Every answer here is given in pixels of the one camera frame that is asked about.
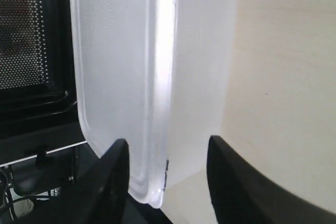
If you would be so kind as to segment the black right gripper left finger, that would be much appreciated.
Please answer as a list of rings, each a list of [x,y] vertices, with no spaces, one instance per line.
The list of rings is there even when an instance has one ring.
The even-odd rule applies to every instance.
[[[121,223],[128,196],[129,146],[116,140],[69,189],[18,223]]]

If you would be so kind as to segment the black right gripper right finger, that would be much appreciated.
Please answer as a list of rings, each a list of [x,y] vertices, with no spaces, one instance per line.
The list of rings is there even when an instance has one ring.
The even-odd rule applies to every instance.
[[[334,213],[268,179],[218,135],[208,141],[206,176],[218,223],[335,223]]]

